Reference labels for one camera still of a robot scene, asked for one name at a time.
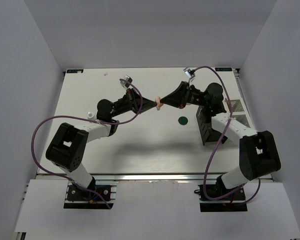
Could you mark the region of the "plain pink powder puff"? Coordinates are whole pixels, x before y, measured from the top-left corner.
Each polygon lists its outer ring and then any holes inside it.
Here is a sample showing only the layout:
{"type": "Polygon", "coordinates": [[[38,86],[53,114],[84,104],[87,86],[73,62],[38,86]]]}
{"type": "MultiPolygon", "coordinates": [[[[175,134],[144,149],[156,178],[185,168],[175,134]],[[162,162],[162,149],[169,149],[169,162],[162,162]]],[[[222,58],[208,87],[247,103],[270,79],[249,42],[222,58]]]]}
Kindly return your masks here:
{"type": "Polygon", "coordinates": [[[159,111],[164,104],[161,103],[161,98],[159,96],[157,96],[154,101],[156,103],[156,109],[159,111]]]}

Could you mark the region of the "wooden stick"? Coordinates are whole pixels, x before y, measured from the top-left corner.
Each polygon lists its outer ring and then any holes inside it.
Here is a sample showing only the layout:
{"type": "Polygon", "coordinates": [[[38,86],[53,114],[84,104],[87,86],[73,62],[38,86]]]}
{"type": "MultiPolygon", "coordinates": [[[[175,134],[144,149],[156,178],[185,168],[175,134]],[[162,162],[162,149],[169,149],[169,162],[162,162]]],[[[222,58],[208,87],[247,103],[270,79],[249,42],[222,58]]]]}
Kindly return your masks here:
{"type": "Polygon", "coordinates": [[[230,112],[232,112],[232,111],[233,111],[233,108],[232,108],[231,102],[230,102],[227,98],[224,100],[224,102],[226,103],[226,105],[227,105],[227,107],[228,107],[228,110],[229,110],[230,112]]]}

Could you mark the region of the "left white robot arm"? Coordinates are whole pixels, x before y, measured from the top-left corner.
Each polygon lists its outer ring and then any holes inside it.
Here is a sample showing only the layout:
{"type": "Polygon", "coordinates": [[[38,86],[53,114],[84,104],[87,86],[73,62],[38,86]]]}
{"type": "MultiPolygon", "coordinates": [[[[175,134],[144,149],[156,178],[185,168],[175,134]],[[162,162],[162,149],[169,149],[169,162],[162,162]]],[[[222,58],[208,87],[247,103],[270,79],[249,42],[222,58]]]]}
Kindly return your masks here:
{"type": "Polygon", "coordinates": [[[73,126],[62,123],[49,144],[45,157],[63,170],[75,184],[79,185],[78,193],[89,200],[95,196],[96,181],[82,164],[87,143],[112,136],[118,128],[118,120],[113,117],[132,111],[141,113],[156,107],[160,109],[160,98],[154,101],[140,95],[134,89],[127,89],[125,95],[115,102],[102,99],[97,104],[96,117],[84,125],[73,126]]]}

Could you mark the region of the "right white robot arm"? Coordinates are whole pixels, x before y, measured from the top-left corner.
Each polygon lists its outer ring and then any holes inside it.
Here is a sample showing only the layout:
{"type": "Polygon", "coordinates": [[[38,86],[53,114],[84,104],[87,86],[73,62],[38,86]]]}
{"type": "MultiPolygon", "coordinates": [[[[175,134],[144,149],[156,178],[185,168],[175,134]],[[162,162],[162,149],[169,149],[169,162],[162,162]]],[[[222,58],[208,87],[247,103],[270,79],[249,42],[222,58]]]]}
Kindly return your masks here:
{"type": "Polygon", "coordinates": [[[271,132],[257,131],[240,123],[230,116],[224,108],[223,87],[211,83],[205,91],[183,81],[178,88],[163,97],[160,103],[178,109],[187,104],[200,107],[204,138],[220,140],[222,134],[239,147],[239,164],[233,170],[219,176],[216,180],[216,195],[226,200],[234,189],[259,177],[277,172],[281,161],[274,136],[271,132]]]}

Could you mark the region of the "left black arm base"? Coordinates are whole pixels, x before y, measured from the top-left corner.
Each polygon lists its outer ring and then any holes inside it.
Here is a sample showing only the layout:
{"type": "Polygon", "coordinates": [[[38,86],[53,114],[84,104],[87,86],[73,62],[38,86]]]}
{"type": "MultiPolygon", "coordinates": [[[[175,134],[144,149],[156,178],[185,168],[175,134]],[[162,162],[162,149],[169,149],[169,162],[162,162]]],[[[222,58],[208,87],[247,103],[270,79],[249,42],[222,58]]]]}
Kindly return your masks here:
{"type": "Polygon", "coordinates": [[[84,191],[69,183],[66,189],[63,208],[76,210],[110,210],[115,203],[117,183],[96,182],[95,192],[84,191]]]}

